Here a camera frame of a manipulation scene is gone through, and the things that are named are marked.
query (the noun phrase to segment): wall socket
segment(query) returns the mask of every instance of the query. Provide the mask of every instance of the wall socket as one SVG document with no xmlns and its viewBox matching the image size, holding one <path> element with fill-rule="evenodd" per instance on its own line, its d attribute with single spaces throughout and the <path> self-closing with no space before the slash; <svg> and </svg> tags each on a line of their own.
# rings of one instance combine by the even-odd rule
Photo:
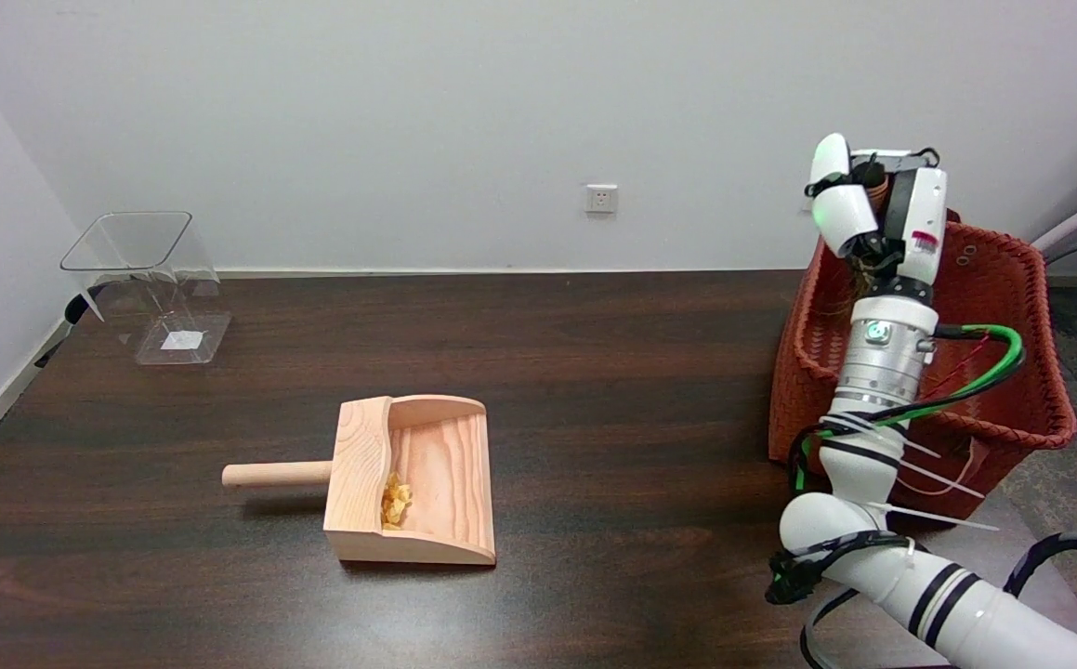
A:
<svg viewBox="0 0 1077 669">
<path fill-rule="evenodd" d="M 588 192 L 588 201 L 584 211 L 589 214 L 614 214 L 616 213 L 616 198 L 618 190 L 615 183 L 589 183 L 585 186 Z"/>
</svg>

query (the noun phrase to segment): robotic arm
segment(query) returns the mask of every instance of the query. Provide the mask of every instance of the robotic arm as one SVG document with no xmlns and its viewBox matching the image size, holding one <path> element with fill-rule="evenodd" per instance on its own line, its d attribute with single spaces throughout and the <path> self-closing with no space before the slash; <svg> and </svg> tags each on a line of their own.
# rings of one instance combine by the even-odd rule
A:
<svg viewBox="0 0 1077 669">
<path fill-rule="evenodd" d="M 865 429 L 865 418 L 917 406 L 922 370 L 933 360 L 938 313 L 931 305 L 946 228 L 938 154 L 850 152 L 843 136 L 830 135 L 815 150 L 810 181 L 806 193 L 823 241 L 870 284 L 852 309 L 826 416 L 861 429 L 830 429 L 824 437 L 819 456 L 831 494 L 807 492 L 785 507 L 780 532 L 788 558 L 813 567 L 814 580 L 823 575 L 869 597 L 959 668 L 1077 666 L 1074 631 L 886 530 L 909 420 Z M 767 598 L 787 604 L 800 598 L 792 588 L 780 572 Z M 810 653 L 807 659 L 826 666 Z"/>
</svg>

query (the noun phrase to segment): green light indicator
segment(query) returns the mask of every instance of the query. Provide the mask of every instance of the green light indicator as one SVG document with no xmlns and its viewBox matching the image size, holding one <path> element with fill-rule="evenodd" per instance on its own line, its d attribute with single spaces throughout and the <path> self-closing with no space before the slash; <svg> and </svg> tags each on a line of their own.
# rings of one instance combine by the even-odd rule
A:
<svg viewBox="0 0 1077 669">
<path fill-rule="evenodd" d="M 881 321 L 869 321 L 869 325 L 864 330 L 864 338 L 869 344 L 887 344 L 891 334 L 890 323 Z"/>
</svg>

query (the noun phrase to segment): food crumbs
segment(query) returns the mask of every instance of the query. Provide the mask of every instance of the food crumbs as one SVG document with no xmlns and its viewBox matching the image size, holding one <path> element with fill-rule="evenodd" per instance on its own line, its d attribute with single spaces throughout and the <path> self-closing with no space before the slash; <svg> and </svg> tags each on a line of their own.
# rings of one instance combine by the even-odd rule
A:
<svg viewBox="0 0 1077 669">
<path fill-rule="evenodd" d="M 407 505 L 410 505 L 410 485 L 398 482 L 396 471 L 391 471 L 381 494 L 381 529 L 401 530 Z"/>
</svg>

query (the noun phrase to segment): red woven basket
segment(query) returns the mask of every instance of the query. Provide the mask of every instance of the red woven basket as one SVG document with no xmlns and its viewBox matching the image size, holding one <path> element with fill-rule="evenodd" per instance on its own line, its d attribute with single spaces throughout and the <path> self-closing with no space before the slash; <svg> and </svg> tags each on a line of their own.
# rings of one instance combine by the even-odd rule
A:
<svg viewBox="0 0 1077 669">
<path fill-rule="evenodd" d="M 906 460 L 988 494 L 1035 449 L 1059 449 L 1077 431 L 1062 384 L 1047 304 L 1043 255 L 1008 234 L 959 223 L 949 212 L 934 308 L 940 322 L 996 322 L 1021 334 L 1026 364 L 996 389 L 915 420 L 911 440 L 941 455 L 907 449 Z M 770 405 L 770 460 L 785 462 L 789 442 L 830 406 L 850 329 L 851 273 L 822 241 L 802 278 L 777 351 Z M 976 343 L 938 340 L 920 399 L 960 389 L 1005 352 Z M 810 468 L 823 473 L 816 454 Z M 967 517 L 980 500 L 904 468 L 891 500 L 940 516 Z"/>
</svg>

